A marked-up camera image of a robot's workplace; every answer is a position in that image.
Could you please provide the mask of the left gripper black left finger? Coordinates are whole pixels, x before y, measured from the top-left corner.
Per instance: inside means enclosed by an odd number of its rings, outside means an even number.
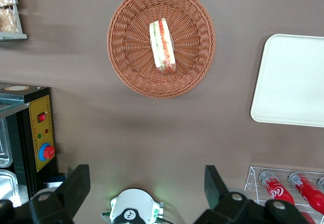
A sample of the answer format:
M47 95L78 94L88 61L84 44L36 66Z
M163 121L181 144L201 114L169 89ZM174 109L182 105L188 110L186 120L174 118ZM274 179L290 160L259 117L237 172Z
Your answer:
M36 194L19 207L1 200L1 223L74 223L90 189L89 165L80 164L53 192Z

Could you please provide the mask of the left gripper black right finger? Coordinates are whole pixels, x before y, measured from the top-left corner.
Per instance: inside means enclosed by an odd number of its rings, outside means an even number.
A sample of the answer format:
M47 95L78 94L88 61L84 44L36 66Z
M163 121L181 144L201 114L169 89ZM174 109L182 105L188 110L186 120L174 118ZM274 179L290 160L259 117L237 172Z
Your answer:
M270 199L264 206L239 192L230 192L213 165L205 166L207 209L195 223L308 223L291 203Z

